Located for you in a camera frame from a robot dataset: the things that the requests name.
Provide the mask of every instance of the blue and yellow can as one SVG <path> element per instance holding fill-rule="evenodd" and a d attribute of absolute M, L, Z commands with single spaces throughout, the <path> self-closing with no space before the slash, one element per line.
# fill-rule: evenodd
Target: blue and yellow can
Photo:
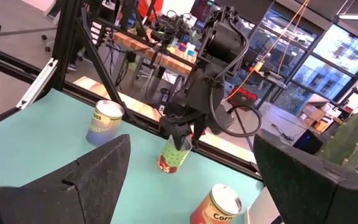
<path fill-rule="evenodd" d="M 98 147 L 116 137 L 117 128 L 124 115 L 124 108 L 111 100 L 96 103 L 86 140 Z"/>

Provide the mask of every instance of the teal table surface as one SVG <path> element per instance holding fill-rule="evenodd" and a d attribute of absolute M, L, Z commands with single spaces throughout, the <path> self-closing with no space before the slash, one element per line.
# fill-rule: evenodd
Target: teal table surface
<path fill-rule="evenodd" d="M 0 186 L 20 187 L 94 149 L 85 139 L 93 108 L 52 90 L 46 97 L 0 122 Z M 240 196 L 243 211 L 262 183 L 195 153 L 176 174 L 157 167 L 164 139 L 122 122 L 131 137 L 128 173 L 112 223 L 189 223 L 191 212 L 214 184 Z M 243 223 L 242 214 L 233 223 Z"/>

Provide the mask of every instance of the cactus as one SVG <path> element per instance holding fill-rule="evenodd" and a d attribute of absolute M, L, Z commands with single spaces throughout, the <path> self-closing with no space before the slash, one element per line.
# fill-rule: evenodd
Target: cactus
<path fill-rule="evenodd" d="M 358 114 L 347 118 L 331 139 L 324 144 L 317 157 L 354 170 L 358 166 Z"/>

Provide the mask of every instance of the tin can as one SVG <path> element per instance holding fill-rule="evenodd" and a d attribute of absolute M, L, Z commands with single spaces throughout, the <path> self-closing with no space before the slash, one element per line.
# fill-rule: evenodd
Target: tin can
<path fill-rule="evenodd" d="M 111 100 L 98 101 L 86 140 L 96 147 L 113 140 L 123 115 L 124 108 L 118 103 Z"/>
<path fill-rule="evenodd" d="M 191 224 L 224 224 L 233 221 L 242 210 L 241 200 L 233 189 L 216 184 L 191 214 Z"/>
<path fill-rule="evenodd" d="M 192 147 L 191 136 L 185 138 L 181 149 L 175 147 L 172 136 L 169 136 L 167 143 L 157 159 L 159 168 L 169 174 L 176 173 Z"/>

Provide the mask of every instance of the red device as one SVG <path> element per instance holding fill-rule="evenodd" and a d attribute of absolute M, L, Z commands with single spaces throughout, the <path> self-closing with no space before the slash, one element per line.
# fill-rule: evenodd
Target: red device
<path fill-rule="evenodd" d="M 237 105 L 248 105 L 253 106 L 258 99 L 258 96 L 255 93 L 251 93 L 241 87 L 232 97 L 230 97 L 227 102 L 233 106 Z"/>

